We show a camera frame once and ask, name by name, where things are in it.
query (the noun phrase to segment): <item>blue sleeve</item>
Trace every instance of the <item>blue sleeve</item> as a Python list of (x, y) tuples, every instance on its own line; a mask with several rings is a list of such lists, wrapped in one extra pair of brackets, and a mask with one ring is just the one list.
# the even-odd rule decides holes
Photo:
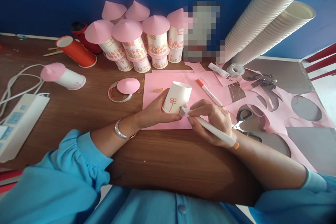
[(249, 208), (258, 224), (333, 223), (336, 178), (306, 170), (307, 179), (300, 189), (267, 191)]
[(83, 223), (100, 199), (113, 160), (93, 144), (90, 133), (71, 130), (58, 150), (24, 170), (0, 201), (0, 223)]

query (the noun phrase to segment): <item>scissors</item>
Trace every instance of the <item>scissors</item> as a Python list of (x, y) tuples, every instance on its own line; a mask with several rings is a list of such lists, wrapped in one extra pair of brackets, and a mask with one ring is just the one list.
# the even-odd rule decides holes
[[(243, 117), (242, 114), (244, 112), (247, 112), (248, 115)], [(232, 124), (232, 128), (235, 129), (235, 130), (238, 130), (240, 131), (241, 133), (243, 133), (245, 136), (248, 136), (248, 137), (252, 137), (254, 139), (256, 139), (257, 141), (259, 142), (263, 142), (262, 138), (257, 136), (257, 135), (254, 135), (252, 132), (247, 132), (243, 129), (240, 128), (240, 124), (244, 121), (246, 121), (247, 119), (249, 119), (251, 116), (253, 116), (253, 112), (251, 110), (248, 110), (248, 109), (245, 109), (245, 110), (242, 110), (238, 113), (238, 116), (237, 116), (237, 123), (236, 124)]]

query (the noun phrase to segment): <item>tape roll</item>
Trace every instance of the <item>tape roll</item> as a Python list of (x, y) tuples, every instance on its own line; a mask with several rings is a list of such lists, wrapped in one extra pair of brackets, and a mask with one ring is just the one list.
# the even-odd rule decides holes
[(245, 73), (245, 68), (241, 64), (233, 63), (226, 70), (231, 78), (238, 78)]
[(115, 82), (110, 86), (107, 92), (108, 97), (110, 98), (111, 101), (116, 102), (116, 103), (127, 102), (132, 97), (132, 94), (129, 94), (124, 100), (121, 100), (121, 101), (117, 101), (113, 99), (111, 92), (112, 92), (112, 89), (117, 86), (117, 84), (118, 82)]

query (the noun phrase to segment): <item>shirt button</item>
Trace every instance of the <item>shirt button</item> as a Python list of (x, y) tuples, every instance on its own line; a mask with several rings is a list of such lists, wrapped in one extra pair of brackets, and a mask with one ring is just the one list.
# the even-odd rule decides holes
[(185, 214), (187, 212), (187, 208), (185, 205), (179, 205), (178, 210), (180, 211), (181, 214)]

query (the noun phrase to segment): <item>pixelated blurred area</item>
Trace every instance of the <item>pixelated blurred area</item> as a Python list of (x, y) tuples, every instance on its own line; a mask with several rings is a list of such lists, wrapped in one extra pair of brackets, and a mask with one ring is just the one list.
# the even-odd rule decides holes
[(224, 62), (220, 24), (224, 3), (220, 0), (193, 0), (184, 11), (192, 20), (184, 29), (184, 62)]

